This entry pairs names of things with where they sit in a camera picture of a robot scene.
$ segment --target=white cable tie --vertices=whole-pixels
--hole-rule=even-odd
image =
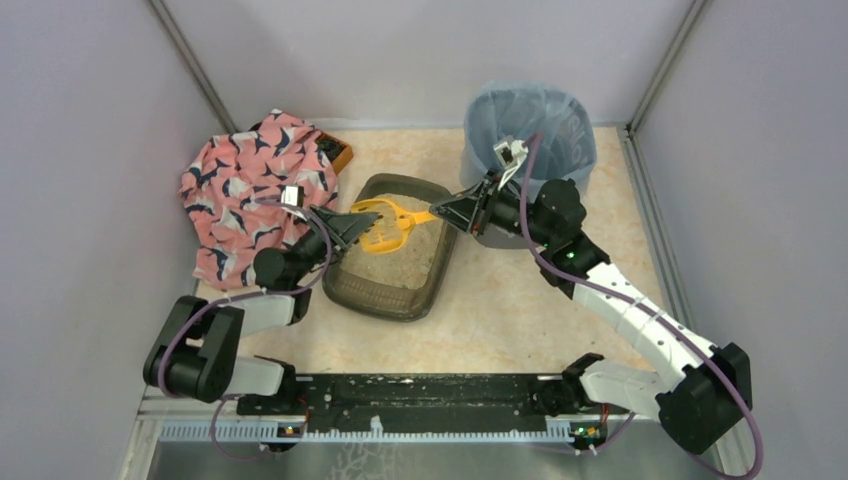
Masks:
[[[644,302],[647,298],[648,298],[648,296],[647,296],[647,295],[642,295],[641,297],[637,297],[637,298],[635,298],[635,299],[633,300],[633,303],[631,303],[630,305],[628,305],[628,306],[627,306],[627,308],[625,308],[625,309],[624,309],[624,311],[622,311],[622,312],[621,312],[621,316],[619,317],[619,322],[618,322],[618,324],[619,324],[619,325],[621,324],[621,320],[624,320],[624,317],[626,317],[626,316],[627,316],[627,314],[628,314],[628,313],[630,313],[630,310],[631,310],[631,309],[633,309],[634,307],[636,307],[636,305],[639,305],[640,303]]]
[[[662,308],[657,308],[657,313],[654,314],[653,317],[648,319],[648,323],[653,323],[656,319],[665,316],[665,313]]]

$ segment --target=sand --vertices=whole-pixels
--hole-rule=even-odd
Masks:
[[[399,206],[417,212],[427,210],[430,204],[405,195],[378,195],[388,198]],[[362,247],[354,245],[344,256],[341,269],[372,282],[390,287],[415,290],[424,286],[433,256],[439,244],[442,220],[433,220],[417,225],[409,234],[406,244],[398,251],[381,255],[366,253]]]

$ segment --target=beige floor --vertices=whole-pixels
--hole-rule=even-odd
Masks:
[[[340,175],[340,207],[390,172],[460,188],[462,130],[344,131],[354,160]],[[585,231],[655,302],[660,290],[615,129],[597,128],[598,165]],[[201,296],[218,296],[207,285]],[[300,372],[559,372],[586,352],[640,368],[639,354],[591,311],[548,286],[526,251],[491,250],[461,236],[430,315],[392,323],[346,310],[320,288],[306,319],[242,339],[242,355],[285,360]]]

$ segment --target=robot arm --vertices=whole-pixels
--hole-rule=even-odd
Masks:
[[[490,172],[479,184],[434,204],[431,213],[471,235],[500,228],[521,235],[519,196],[514,183]],[[542,246],[541,257],[557,269],[635,299],[629,303],[582,284],[563,280],[546,269],[542,275],[569,298],[604,318],[656,369],[637,370],[597,354],[587,354],[563,372],[574,403],[608,403],[662,424],[681,447],[700,454],[742,417],[729,393],[696,352],[691,351],[656,321],[659,315],[715,362],[751,407],[750,363],[735,344],[719,349],[686,329],[640,293],[583,233],[586,210],[573,181],[550,180],[528,208],[532,240]],[[645,313],[639,306],[659,312]]]
[[[346,250],[377,220],[375,213],[336,213],[311,207],[325,225],[333,252]],[[326,260],[325,239],[310,220],[311,229],[288,250],[266,248],[257,253],[253,267],[256,283],[268,291],[292,291],[316,265]],[[148,385],[159,387],[157,372],[168,345],[201,309],[202,316],[184,338],[178,338],[165,366],[165,384],[183,397],[211,403],[223,395],[241,394],[239,411],[255,405],[284,412],[295,403],[292,388],[295,369],[284,362],[265,358],[238,357],[238,342],[244,335],[303,319],[309,308],[311,290],[294,296],[255,292],[232,297],[233,305],[213,305],[207,300],[181,297],[174,304],[144,363],[143,377]],[[241,307],[250,300],[249,308]]]

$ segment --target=metal frame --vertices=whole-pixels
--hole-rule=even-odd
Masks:
[[[668,50],[663,55],[660,65],[657,67],[657,71],[648,85],[648,89],[636,106],[636,112],[633,114],[633,118],[627,127],[631,133],[637,132],[644,123],[648,112],[654,106],[657,97],[659,97],[660,91],[665,85],[671,70],[677,65],[680,55],[689,40],[689,36],[695,30],[696,25],[703,18],[704,12],[712,3],[713,0],[694,0],[689,6],[689,10],[686,12],[686,16],[683,17],[683,22],[680,24],[680,28],[677,29],[677,33],[674,34]]]
[[[221,127],[227,133],[236,133],[236,124],[233,122],[230,112],[227,111],[227,107],[224,106],[224,102],[218,96],[218,92],[215,91],[215,87],[212,86],[212,82],[209,81],[206,72],[203,71],[200,61],[197,60],[197,56],[191,49],[188,40],[186,40],[176,20],[174,20],[174,16],[171,15],[168,6],[165,5],[164,0],[147,0],[147,4],[153,11],[153,14],[156,15],[156,18],[159,19],[165,35],[171,39],[174,49],[183,60],[189,74],[194,79],[195,85],[197,85],[197,89],[203,94],[203,98],[206,99],[206,103],[209,104],[209,108],[212,109],[212,113],[218,119]]]
[[[165,34],[171,39],[198,90],[203,94],[221,126],[228,133],[235,133],[237,131],[235,122],[215,91],[185,36],[180,31],[170,10],[165,5],[165,1],[147,0],[147,3],[159,19]],[[662,220],[654,188],[646,168],[644,154],[639,145],[638,133],[657,98],[662,94],[663,87],[678,63],[683,50],[685,50],[693,31],[700,24],[704,13],[711,4],[712,0],[692,1],[648,89],[642,96],[633,118],[626,125],[613,124],[618,131],[625,163],[636,193],[637,204],[648,235],[651,256],[660,280],[660,288],[667,309],[680,323],[695,330],[697,328],[690,313],[689,302],[680,278],[677,261]],[[227,407],[221,413],[222,420],[239,418],[235,414],[234,404]],[[214,406],[212,405],[199,404],[193,400],[164,398],[157,389],[148,388],[138,411],[119,478],[121,480],[141,480],[148,477],[149,470],[155,460],[156,443],[161,435],[165,418],[175,420],[208,419],[213,410]],[[745,441],[747,438],[746,430],[745,426],[738,425],[716,443],[715,451],[725,471],[742,472],[745,471],[746,465],[751,464],[753,451],[748,445],[749,442]]]
[[[677,259],[674,255],[673,246],[668,239],[654,187],[646,167],[645,155],[639,144],[639,131],[645,125],[645,120],[659,96],[662,95],[663,88],[671,77],[674,67],[680,61],[693,32],[701,24],[704,14],[712,3],[713,0],[694,0],[692,2],[648,89],[639,101],[633,118],[625,127],[617,129],[625,163],[630,173],[630,180],[636,193],[642,224],[648,234],[651,257],[660,280],[660,289],[663,292],[666,305],[680,323],[695,331],[697,331],[697,324],[691,314],[691,307],[680,277]],[[721,463],[721,468],[725,472],[742,473],[747,470],[748,465],[753,464],[754,451],[748,437],[747,425],[740,423],[716,442],[714,450]]]

